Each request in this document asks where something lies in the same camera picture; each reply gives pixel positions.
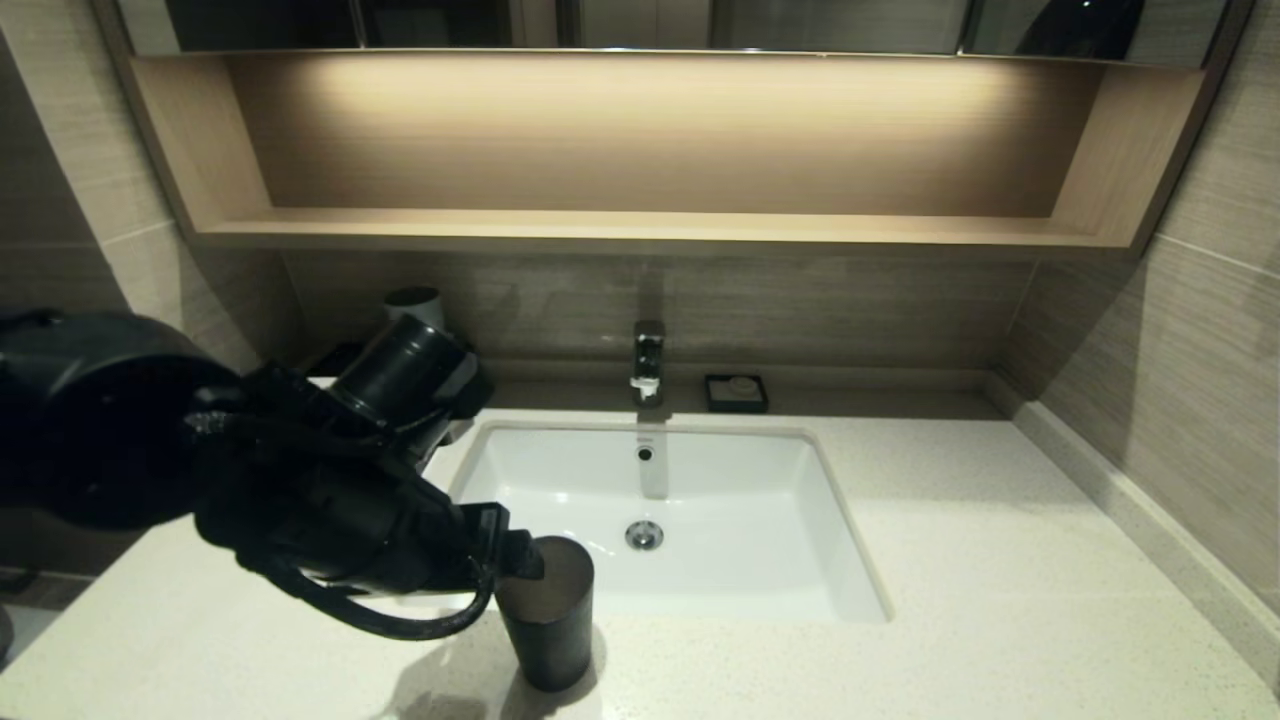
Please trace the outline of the mirror cabinet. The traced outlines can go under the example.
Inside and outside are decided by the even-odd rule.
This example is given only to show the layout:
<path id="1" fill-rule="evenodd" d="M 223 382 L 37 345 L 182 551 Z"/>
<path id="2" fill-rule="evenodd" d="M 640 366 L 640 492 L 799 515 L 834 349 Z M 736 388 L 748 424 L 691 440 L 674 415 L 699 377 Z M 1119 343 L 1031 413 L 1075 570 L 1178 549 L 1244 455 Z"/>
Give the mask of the mirror cabinet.
<path id="1" fill-rule="evenodd" d="M 110 0 L 138 56 L 355 49 L 977 55 L 1199 67 L 1230 0 Z"/>

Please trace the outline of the dark metal tumbler cup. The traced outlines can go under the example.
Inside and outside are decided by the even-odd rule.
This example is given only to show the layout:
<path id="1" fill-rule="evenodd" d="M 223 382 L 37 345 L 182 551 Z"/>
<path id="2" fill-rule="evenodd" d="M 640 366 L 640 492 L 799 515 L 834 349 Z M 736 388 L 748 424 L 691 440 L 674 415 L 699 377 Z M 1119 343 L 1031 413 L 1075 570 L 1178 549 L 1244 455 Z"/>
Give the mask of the dark metal tumbler cup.
<path id="1" fill-rule="evenodd" d="M 530 596 L 495 596 L 526 682 L 538 691 L 567 691 L 593 660 L 595 566 L 577 541 L 538 538 L 545 577 Z"/>

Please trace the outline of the black storage box housing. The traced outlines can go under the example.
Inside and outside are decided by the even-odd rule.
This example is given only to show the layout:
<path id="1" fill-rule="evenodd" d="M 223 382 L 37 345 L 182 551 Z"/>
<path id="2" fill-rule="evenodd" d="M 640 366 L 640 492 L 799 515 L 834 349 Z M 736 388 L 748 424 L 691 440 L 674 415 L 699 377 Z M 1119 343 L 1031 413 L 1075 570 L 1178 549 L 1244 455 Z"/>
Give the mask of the black storage box housing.
<path id="1" fill-rule="evenodd" d="M 440 337 L 380 343 L 337 345 L 306 375 L 332 378 L 330 391 L 370 416 L 392 423 L 444 409 L 452 416 L 476 416 L 495 386 L 477 356 Z"/>

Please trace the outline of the black soap dish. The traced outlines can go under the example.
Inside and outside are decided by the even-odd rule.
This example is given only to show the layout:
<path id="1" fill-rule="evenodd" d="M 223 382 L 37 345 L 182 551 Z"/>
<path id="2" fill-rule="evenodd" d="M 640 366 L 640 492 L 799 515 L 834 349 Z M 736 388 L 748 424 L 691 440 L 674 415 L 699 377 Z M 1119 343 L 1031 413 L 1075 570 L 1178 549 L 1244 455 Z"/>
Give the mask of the black soap dish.
<path id="1" fill-rule="evenodd" d="M 742 397 L 735 395 L 728 387 L 728 380 L 732 377 L 736 375 L 714 374 L 704 377 L 708 410 L 719 414 L 767 414 L 771 401 L 763 379 L 759 375 L 749 375 L 758 382 L 759 393 L 754 397 Z"/>

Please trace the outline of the grey white cup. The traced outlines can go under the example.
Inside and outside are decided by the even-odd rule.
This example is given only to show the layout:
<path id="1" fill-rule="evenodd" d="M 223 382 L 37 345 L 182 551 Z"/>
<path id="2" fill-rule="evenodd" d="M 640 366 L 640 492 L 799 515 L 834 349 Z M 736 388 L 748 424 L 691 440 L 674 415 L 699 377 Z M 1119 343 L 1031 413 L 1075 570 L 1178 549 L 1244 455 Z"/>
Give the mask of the grey white cup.
<path id="1" fill-rule="evenodd" d="M 389 323 L 411 316 L 435 331 L 445 331 L 445 313 L 439 290 L 429 286 L 410 286 L 389 292 L 383 300 Z"/>

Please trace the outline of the chrome faucet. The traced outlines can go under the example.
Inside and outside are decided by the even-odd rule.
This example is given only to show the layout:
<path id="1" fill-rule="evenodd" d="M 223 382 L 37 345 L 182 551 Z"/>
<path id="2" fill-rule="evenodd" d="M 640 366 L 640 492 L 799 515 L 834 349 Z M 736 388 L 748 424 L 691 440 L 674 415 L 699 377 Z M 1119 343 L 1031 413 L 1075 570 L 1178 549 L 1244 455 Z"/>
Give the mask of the chrome faucet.
<path id="1" fill-rule="evenodd" d="M 634 325 L 634 363 L 628 383 L 637 407 L 658 407 L 663 397 L 666 325 L 640 320 Z"/>

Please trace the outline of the white ceramic sink basin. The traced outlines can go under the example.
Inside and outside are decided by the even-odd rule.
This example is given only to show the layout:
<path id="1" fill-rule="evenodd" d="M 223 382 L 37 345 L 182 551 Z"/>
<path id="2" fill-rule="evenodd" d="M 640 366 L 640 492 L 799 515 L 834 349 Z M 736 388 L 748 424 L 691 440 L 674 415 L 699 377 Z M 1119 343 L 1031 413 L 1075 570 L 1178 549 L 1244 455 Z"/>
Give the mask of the white ceramic sink basin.
<path id="1" fill-rule="evenodd" d="M 799 430 L 489 423 L 440 452 L 461 503 L 577 541 L 605 615 L 886 624 L 893 610 L 818 443 Z M 650 552 L 625 529 L 666 532 Z"/>

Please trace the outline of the wooden wall shelf niche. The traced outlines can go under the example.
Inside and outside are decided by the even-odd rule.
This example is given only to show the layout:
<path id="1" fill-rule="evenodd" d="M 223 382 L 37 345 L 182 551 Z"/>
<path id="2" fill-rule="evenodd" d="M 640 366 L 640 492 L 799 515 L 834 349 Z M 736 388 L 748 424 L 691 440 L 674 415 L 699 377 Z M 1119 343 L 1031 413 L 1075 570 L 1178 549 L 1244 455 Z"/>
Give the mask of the wooden wall shelf niche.
<path id="1" fill-rule="evenodd" d="M 192 243 L 1132 258 L 1222 77 L 1009 58 L 114 47 Z"/>

